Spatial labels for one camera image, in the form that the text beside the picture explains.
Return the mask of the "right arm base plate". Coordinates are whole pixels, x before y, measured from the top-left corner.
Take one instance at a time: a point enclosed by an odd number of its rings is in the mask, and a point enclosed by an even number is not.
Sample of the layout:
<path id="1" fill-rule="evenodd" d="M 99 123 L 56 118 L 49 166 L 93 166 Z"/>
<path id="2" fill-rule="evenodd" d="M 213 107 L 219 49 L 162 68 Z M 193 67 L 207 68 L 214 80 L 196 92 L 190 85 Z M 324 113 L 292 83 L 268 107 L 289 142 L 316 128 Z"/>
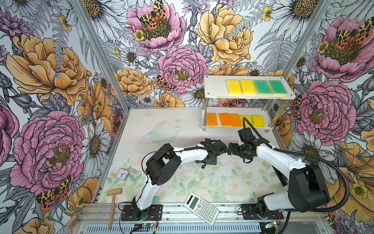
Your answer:
<path id="1" fill-rule="evenodd" d="M 242 215 L 244 220 L 282 220 L 284 216 L 281 210 L 271 211 L 263 206 L 254 203 L 241 204 L 238 214 Z"/>

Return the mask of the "yellow bottom sponge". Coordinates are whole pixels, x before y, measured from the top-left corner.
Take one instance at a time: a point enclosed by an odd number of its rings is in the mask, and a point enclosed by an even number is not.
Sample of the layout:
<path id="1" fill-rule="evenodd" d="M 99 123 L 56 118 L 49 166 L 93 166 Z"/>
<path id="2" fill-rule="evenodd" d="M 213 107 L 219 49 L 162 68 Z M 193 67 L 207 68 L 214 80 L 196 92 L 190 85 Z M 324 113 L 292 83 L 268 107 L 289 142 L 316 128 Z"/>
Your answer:
<path id="1" fill-rule="evenodd" d="M 240 80 L 240 86 L 244 96 L 256 95 L 256 89 L 252 80 Z"/>

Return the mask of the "yellow top stack sponge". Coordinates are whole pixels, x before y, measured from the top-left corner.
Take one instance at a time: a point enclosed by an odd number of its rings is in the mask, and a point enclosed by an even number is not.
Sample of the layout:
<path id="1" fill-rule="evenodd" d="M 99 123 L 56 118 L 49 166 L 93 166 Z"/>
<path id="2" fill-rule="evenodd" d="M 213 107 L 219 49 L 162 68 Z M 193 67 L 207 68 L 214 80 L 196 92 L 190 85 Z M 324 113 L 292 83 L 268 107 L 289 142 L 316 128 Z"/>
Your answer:
<path id="1" fill-rule="evenodd" d="M 243 94 L 239 80 L 227 80 L 227 87 L 230 96 L 241 96 Z"/>

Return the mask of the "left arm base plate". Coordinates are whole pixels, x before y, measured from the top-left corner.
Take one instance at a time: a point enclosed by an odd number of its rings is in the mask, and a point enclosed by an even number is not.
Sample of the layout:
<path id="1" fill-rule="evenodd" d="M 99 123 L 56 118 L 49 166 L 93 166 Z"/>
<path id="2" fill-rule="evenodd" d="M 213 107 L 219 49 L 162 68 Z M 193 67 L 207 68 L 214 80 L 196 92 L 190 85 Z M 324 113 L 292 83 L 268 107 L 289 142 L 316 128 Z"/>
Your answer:
<path id="1" fill-rule="evenodd" d="M 125 205 L 120 216 L 121 221 L 160 221 L 163 205 L 152 204 L 140 211 L 136 205 Z"/>

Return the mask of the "green scouring sponge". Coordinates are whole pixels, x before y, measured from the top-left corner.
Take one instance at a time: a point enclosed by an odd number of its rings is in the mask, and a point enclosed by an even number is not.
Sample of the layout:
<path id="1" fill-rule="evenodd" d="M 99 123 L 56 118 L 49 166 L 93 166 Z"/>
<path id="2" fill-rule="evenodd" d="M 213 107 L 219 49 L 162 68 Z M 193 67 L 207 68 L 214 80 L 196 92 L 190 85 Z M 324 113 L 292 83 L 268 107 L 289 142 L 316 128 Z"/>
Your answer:
<path id="1" fill-rule="evenodd" d="M 270 85 L 273 95 L 282 97 L 287 96 L 287 90 L 281 81 L 270 80 L 268 81 L 268 83 Z"/>

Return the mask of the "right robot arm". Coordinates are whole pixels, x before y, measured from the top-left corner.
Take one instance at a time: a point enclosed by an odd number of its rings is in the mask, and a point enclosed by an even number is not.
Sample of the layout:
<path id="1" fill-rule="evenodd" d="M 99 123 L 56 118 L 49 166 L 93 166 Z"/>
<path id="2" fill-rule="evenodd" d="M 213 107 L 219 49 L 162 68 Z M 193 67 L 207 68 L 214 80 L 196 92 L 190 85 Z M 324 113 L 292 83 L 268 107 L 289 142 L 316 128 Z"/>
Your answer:
<path id="1" fill-rule="evenodd" d="M 245 163 L 255 157 L 269 163 L 288 180 L 288 190 L 258 198 L 257 214 L 265 216 L 277 210 L 292 210 L 301 213 L 311 211 L 330 201 L 327 186 L 320 167 L 295 160 L 274 147 L 261 136 L 256 138 L 250 128 L 238 131 L 242 144 L 230 143 L 228 154 L 239 156 Z"/>

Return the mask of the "orange top sponge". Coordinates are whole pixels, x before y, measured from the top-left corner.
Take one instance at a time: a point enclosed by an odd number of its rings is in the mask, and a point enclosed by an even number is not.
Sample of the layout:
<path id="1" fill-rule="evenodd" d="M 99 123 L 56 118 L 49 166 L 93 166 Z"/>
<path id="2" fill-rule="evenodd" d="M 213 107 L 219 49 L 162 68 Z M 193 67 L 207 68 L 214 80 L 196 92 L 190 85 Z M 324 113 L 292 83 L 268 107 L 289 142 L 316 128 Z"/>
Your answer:
<path id="1" fill-rule="evenodd" d="M 232 127 L 242 127 L 243 123 L 238 114 L 229 114 L 229 119 Z"/>

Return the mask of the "orange sponge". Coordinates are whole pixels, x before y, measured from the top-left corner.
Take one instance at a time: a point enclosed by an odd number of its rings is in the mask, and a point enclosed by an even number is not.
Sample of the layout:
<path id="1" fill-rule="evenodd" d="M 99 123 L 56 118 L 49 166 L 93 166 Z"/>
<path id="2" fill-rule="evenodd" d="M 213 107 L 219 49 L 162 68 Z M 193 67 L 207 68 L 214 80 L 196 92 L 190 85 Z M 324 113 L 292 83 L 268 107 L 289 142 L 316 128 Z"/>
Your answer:
<path id="1" fill-rule="evenodd" d="M 217 127 L 218 126 L 217 114 L 216 113 L 207 113 L 206 119 L 207 119 L 207 125 L 209 127 Z"/>
<path id="2" fill-rule="evenodd" d="M 242 127 L 243 123 L 238 114 L 229 114 L 229 119 L 232 127 Z"/>
<path id="3" fill-rule="evenodd" d="M 228 113 L 220 113 L 219 118 L 222 127 L 231 127 L 231 120 Z"/>

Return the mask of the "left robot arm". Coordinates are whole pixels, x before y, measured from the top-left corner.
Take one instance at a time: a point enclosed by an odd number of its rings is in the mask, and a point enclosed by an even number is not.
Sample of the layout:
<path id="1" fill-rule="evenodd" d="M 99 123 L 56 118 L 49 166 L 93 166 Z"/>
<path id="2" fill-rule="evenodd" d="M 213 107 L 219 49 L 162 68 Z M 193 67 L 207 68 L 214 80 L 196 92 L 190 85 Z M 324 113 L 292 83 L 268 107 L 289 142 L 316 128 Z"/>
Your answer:
<path id="1" fill-rule="evenodd" d="M 150 152 L 152 156 L 146 164 L 141 165 L 146 175 L 145 184 L 141 192 L 133 198 L 131 205 L 138 213 L 148 211 L 158 188 L 168 182 L 181 165 L 201 163 L 204 169 L 206 165 L 216 165 L 217 157 L 227 151 L 227 146 L 221 140 L 209 138 L 185 148 L 164 144 L 159 150 Z"/>

